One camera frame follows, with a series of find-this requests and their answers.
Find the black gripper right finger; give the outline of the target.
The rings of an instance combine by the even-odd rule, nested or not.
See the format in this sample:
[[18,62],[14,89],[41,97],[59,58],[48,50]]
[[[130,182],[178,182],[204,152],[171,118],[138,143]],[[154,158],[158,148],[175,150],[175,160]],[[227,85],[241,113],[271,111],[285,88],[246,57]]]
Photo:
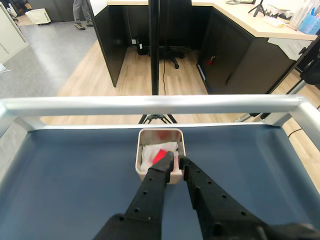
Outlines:
[[266,223],[243,207],[185,156],[179,169],[196,210],[204,240],[266,240]]

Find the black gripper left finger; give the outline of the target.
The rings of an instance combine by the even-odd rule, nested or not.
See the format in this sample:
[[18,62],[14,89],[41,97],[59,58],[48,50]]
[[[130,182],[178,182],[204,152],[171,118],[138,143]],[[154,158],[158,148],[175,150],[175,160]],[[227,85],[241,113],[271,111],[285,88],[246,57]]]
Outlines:
[[113,215],[95,240],[160,240],[167,184],[174,169],[174,153],[151,166],[124,214]]

